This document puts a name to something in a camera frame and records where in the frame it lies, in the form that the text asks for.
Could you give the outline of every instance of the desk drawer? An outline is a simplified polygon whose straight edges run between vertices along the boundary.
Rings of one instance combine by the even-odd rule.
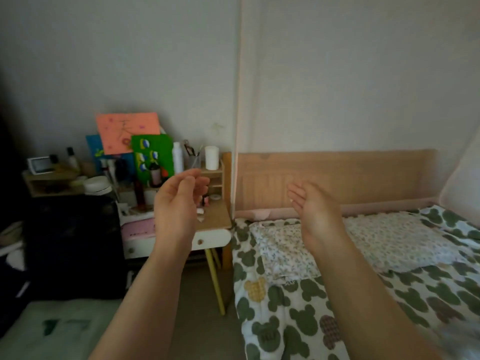
[[[229,230],[209,230],[195,233],[192,250],[203,250],[210,248],[220,248],[230,242],[231,234]],[[138,238],[123,242],[123,254],[125,259],[143,258],[149,256],[155,244],[155,236],[147,238]]]

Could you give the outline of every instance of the black bottle cap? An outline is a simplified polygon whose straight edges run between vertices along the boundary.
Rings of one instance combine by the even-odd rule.
[[[52,162],[52,164],[58,164],[59,157],[57,154],[50,154],[50,162]]]

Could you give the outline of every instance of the pink notebook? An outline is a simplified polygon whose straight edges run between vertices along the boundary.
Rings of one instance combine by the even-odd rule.
[[[155,236],[155,218],[129,222],[121,227],[121,237],[124,242],[152,236]]]

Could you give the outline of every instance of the headboard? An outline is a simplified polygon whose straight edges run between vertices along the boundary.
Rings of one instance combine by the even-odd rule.
[[[286,184],[317,183],[343,205],[433,195],[436,150],[239,153],[235,210],[291,207]]]

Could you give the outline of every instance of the wall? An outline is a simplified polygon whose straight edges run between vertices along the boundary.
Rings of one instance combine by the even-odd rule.
[[[439,150],[480,117],[480,0],[244,0],[238,151]]]
[[[440,204],[480,225],[480,129],[441,191]]]
[[[176,140],[233,149],[238,14],[238,0],[0,0],[1,98],[23,153],[86,157],[97,113],[142,111]]]

